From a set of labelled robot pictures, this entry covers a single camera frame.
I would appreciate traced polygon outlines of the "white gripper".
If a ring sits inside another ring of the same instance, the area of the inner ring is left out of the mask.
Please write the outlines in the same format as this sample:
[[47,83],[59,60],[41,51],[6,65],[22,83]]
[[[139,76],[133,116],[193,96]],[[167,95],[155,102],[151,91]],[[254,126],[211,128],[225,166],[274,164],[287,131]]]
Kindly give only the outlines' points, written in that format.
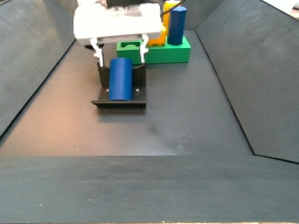
[[149,39],[158,39],[163,30],[161,5],[142,3],[126,8],[107,9],[101,3],[82,3],[74,15],[74,35],[87,46],[91,44],[99,65],[105,66],[103,44],[143,40],[139,47],[141,61],[146,63]]

